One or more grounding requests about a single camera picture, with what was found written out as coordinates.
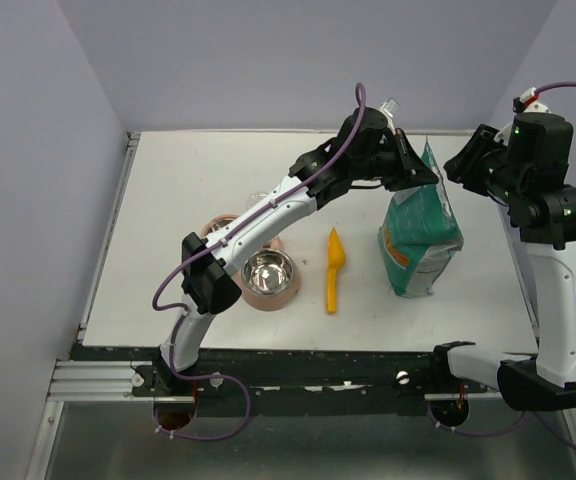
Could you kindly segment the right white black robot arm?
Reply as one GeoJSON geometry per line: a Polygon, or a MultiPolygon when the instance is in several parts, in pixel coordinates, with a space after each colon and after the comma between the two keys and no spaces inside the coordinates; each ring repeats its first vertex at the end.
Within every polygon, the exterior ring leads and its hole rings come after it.
{"type": "Polygon", "coordinates": [[[576,186],[565,181],[573,132],[560,115],[524,111],[502,130],[480,125],[446,163],[450,181],[507,206],[533,271],[539,343],[532,356],[438,345],[427,370],[435,389],[471,380],[516,411],[576,408],[576,186]]]}

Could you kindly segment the green pet food bag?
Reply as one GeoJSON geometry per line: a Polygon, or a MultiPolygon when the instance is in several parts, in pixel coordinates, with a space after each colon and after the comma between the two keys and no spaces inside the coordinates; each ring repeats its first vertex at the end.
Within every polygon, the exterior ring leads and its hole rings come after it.
{"type": "Polygon", "coordinates": [[[434,283],[464,245],[429,143],[424,144],[421,160],[438,182],[394,193],[378,230],[388,280],[404,298],[432,295],[434,283]]]}

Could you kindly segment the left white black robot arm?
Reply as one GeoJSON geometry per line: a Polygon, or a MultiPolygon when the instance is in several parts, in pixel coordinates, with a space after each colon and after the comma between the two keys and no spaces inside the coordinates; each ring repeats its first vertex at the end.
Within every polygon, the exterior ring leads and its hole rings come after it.
{"type": "Polygon", "coordinates": [[[359,107],[336,136],[299,156],[265,199],[205,239],[195,233],[183,239],[181,264],[169,275],[183,277],[183,295],[155,373],[165,393],[177,395],[188,387],[188,369],[213,319],[241,296],[233,277],[244,263],[283,230],[346,195],[356,181],[375,181],[397,192],[433,185],[438,177],[384,113],[359,107]]]}

